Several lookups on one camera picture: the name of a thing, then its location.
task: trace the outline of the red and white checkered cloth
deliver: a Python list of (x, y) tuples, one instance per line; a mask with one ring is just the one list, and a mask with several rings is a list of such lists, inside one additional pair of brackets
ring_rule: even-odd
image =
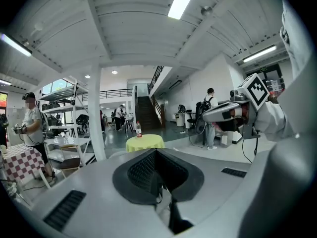
[(6, 176), (10, 180), (22, 180), (44, 167), (41, 154), (33, 147), (25, 144), (8, 147), (7, 153), (2, 155)]

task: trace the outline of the plastic container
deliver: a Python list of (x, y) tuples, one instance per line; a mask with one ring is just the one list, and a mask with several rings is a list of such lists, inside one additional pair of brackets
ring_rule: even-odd
[(142, 130), (139, 121), (137, 121), (137, 137), (142, 137)]

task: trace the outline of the yellow tablecloth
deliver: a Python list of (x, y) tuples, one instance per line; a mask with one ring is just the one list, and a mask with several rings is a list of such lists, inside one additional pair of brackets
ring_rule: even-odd
[(164, 148), (164, 141), (161, 136), (146, 134), (142, 137), (132, 137), (127, 140), (125, 148), (127, 152), (133, 152), (137, 150), (147, 149), (147, 148)]

